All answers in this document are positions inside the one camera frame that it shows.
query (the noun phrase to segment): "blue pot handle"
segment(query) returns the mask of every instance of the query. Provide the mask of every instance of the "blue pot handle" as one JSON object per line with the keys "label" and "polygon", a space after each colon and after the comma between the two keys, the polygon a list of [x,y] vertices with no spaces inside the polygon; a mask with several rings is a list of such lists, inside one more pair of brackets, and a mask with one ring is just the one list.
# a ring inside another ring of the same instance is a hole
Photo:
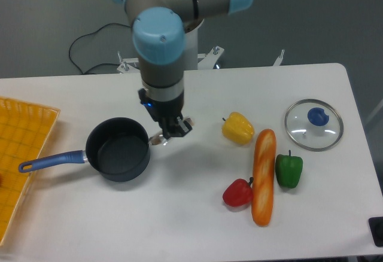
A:
{"label": "blue pot handle", "polygon": [[85,151],[76,150],[67,153],[55,154],[41,159],[30,160],[19,165],[19,172],[26,173],[64,163],[85,163]]}

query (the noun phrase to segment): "metal bracket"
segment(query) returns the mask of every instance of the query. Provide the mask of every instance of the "metal bracket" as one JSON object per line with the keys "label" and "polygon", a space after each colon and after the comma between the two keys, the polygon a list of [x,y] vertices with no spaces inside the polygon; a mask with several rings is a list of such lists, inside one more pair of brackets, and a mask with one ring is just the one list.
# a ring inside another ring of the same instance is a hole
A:
{"label": "metal bracket", "polygon": [[[214,69],[215,67],[219,68],[217,62],[224,52],[224,48],[215,46],[208,54],[198,54],[198,69]],[[139,72],[139,63],[136,57],[132,59],[121,59],[118,53],[118,58],[120,60],[120,65],[117,68],[119,73],[127,74],[128,72]]]}

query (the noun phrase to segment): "black pot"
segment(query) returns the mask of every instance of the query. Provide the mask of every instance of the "black pot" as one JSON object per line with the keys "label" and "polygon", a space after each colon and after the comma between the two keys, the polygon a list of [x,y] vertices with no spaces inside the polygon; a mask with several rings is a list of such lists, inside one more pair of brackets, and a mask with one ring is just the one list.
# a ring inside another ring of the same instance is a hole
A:
{"label": "black pot", "polygon": [[137,121],[117,117],[96,126],[77,150],[21,163],[19,172],[31,172],[64,163],[89,163],[111,181],[129,181],[140,175],[150,160],[148,135]]}

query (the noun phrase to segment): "white table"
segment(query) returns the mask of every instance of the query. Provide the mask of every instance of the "white table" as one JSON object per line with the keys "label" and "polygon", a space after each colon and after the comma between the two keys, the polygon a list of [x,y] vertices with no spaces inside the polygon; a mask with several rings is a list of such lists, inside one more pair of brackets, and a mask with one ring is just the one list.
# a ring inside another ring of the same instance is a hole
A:
{"label": "white table", "polygon": [[[196,122],[185,138],[151,147],[145,172],[109,182],[88,164],[39,171],[0,260],[245,261],[379,254],[367,220],[383,215],[383,198],[346,70],[338,64],[221,69],[185,73],[183,114]],[[43,155],[83,149],[90,131],[111,117],[159,127],[139,104],[139,74],[0,80],[0,95],[62,110]],[[303,150],[284,130],[287,108],[314,98],[344,120],[331,150]],[[256,226],[250,208],[231,212],[226,187],[251,176],[252,143],[221,135],[222,117],[239,111],[257,134],[275,131],[277,153],[304,161],[300,184],[275,181],[271,223]]]}

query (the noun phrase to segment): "yellow basket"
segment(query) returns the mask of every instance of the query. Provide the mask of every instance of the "yellow basket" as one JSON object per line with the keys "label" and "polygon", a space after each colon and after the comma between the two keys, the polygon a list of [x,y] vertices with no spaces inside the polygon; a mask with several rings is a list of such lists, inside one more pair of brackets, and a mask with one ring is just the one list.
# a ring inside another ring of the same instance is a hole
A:
{"label": "yellow basket", "polygon": [[0,96],[0,246],[33,173],[19,164],[37,159],[60,114],[57,108]]}

